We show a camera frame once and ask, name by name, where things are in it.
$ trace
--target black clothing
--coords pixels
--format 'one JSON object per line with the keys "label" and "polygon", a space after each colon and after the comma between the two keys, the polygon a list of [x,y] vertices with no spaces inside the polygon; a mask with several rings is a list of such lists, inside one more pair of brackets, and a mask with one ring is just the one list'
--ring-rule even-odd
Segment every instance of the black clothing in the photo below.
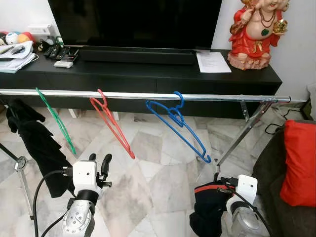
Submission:
{"label": "black clothing", "polygon": [[[20,100],[9,104],[7,110],[8,124],[12,132],[18,130],[26,149],[37,162],[42,175],[54,170],[61,170],[63,166],[71,166],[65,155],[59,150],[61,146],[51,137],[53,134],[36,120],[44,121],[45,117]],[[66,189],[74,190],[71,177],[54,174],[46,179],[52,198],[60,197]]]}
{"label": "black clothing", "polygon": [[36,112],[27,104],[24,104],[24,102],[20,99],[10,101],[8,106],[9,108],[6,111],[6,117],[8,119],[8,125],[11,132],[16,133],[18,127],[10,120],[10,118],[16,118],[18,121],[45,121],[45,117],[43,115]]}
{"label": "black clothing", "polygon": [[221,217],[232,195],[218,192],[218,185],[223,183],[218,181],[195,188],[195,212],[190,215],[190,226],[199,237],[220,237],[222,234]]}

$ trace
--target red pillow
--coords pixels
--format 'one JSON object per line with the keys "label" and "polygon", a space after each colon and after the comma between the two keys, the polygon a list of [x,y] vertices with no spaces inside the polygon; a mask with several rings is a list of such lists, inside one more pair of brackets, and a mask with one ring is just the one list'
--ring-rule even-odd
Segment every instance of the red pillow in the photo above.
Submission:
{"label": "red pillow", "polygon": [[281,198],[291,206],[316,207],[316,125],[285,124],[287,172]]}

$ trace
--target white wall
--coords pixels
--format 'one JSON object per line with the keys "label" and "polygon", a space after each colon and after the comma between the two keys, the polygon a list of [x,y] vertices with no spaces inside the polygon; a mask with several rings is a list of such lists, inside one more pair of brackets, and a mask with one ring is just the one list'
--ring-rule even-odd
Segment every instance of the white wall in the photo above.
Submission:
{"label": "white wall", "polygon": [[0,31],[27,31],[30,24],[52,24],[59,31],[47,0],[1,0]]}
{"label": "white wall", "polygon": [[[306,86],[316,82],[316,1],[292,0],[290,4],[284,13],[289,31],[272,48],[271,65],[283,81],[277,95],[306,100]],[[240,0],[223,0],[212,48],[231,48],[229,28],[241,7]],[[52,24],[59,34],[47,0],[1,1],[0,31],[25,31],[35,23]]]}
{"label": "white wall", "polygon": [[[241,7],[239,0],[223,0],[212,48],[231,48],[229,28]],[[307,85],[316,82],[316,1],[291,0],[283,17],[289,31],[271,50],[271,66],[283,81],[277,95],[306,100]]]}

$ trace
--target marble floor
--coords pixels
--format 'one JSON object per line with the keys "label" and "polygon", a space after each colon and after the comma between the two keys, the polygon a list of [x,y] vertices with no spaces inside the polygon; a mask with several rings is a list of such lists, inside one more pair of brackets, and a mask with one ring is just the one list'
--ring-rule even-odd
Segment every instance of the marble floor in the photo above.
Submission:
{"label": "marble floor", "polygon": [[[44,125],[54,134],[70,163],[86,160],[95,153],[100,169],[103,157],[108,153],[113,155],[108,177],[113,186],[104,189],[103,198],[97,203],[93,237],[196,237],[189,225],[195,202],[194,187],[213,180],[214,165],[197,160],[195,153],[154,115],[119,114],[118,123],[136,154],[132,160],[95,111],[82,111],[79,118],[72,118],[68,110],[58,110],[76,148],[77,154],[73,155],[48,110],[36,110],[46,117]],[[296,112],[288,118],[302,119]],[[213,159],[220,156],[244,125],[238,119],[185,117],[185,120]],[[256,159],[272,137],[264,132],[271,122],[282,125],[284,120],[270,109],[222,165],[221,176],[251,175]],[[179,130],[195,144],[190,133]],[[0,142],[16,156],[31,159],[18,134],[9,130],[4,112],[0,114]],[[33,195],[41,174],[36,164],[29,164],[25,172]],[[0,197],[0,237],[34,236],[14,162],[3,153],[0,153]],[[42,186],[38,198],[40,233],[64,213],[70,197],[65,193],[52,199],[47,186]],[[61,236],[60,223],[46,236]]]}

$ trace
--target red hanger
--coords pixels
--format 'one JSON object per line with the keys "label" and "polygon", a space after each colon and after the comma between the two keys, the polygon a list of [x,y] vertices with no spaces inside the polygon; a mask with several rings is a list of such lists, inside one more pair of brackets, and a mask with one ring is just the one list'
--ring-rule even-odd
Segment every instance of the red hanger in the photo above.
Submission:
{"label": "red hanger", "polygon": [[[98,89],[98,92],[101,94],[104,104],[102,104],[96,98],[90,98],[91,104],[93,105],[95,110],[98,112],[100,117],[103,119],[103,121],[106,123],[106,125],[109,127],[109,129],[112,131],[112,133],[117,137],[118,141],[122,144],[124,149],[129,153],[130,157],[132,157],[132,159],[135,159],[135,154],[130,149],[130,145],[129,145],[128,141],[126,140],[122,130],[120,129],[120,127],[117,124],[117,122],[114,120],[114,118],[113,118],[113,116],[111,114],[111,111],[108,108],[108,102],[107,102],[106,97],[104,96],[103,92],[100,89]],[[117,131],[119,132],[119,135],[114,131],[113,127],[110,125],[108,120],[104,117],[103,113],[99,110],[99,108],[95,105],[95,103],[97,103],[102,108],[102,110],[105,113],[106,117],[110,120],[112,125],[114,125],[115,128],[117,129]]]}

